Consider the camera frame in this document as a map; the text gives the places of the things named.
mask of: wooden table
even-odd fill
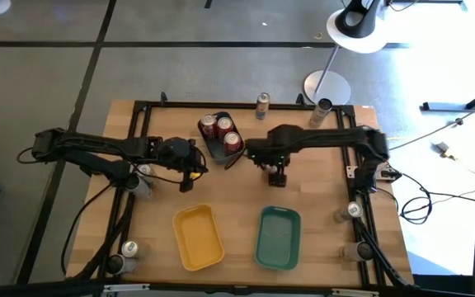
[[[132,101],[112,102],[104,136],[119,139],[127,136],[133,104]],[[196,122],[202,115],[216,111],[219,110],[154,107],[148,135],[164,139],[174,136],[196,139],[201,151],[209,156]],[[306,127],[311,113],[269,111],[265,120],[256,120],[251,110],[229,112],[244,139],[265,138],[268,130],[282,123]],[[355,113],[357,125],[378,127],[373,107],[356,106]],[[336,116],[330,114],[321,128],[336,127]],[[178,185],[160,181],[150,201],[135,202],[129,238],[148,244],[151,253],[139,262],[134,274],[123,276],[124,280],[183,284],[361,286],[356,263],[343,262],[338,256],[343,245],[354,242],[352,224],[337,224],[333,220],[334,211],[348,202],[339,148],[309,148],[291,155],[291,164],[285,171],[288,176],[286,188],[267,186],[261,170],[245,158],[228,171],[210,158],[207,163],[209,173],[195,182],[193,191],[180,193]],[[160,167],[156,170],[161,177],[181,179],[177,172]],[[93,177],[87,198],[94,196],[106,183],[104,177]],[[379,187],[391,191],[387,183],[379,183]],[[113,190],[107,191],[83,213],[68,265],[68,276],[83,269],[100,247],[106,234],[113,194]],[[384,193],[373,194],[371,200],[380,247],[402,277],[413,283],[393,200]],[[198,204],[208,204],[212,208],[225,256],[214,266],[190,272],[181,264],[172,218],[178,211]],[[302,218],[299,264],[291,271],[267,270],[255,262],[260,213],[268,205],[296,210]],[[371,282],[375,283],[372,262],[369,264],[369,275]]]

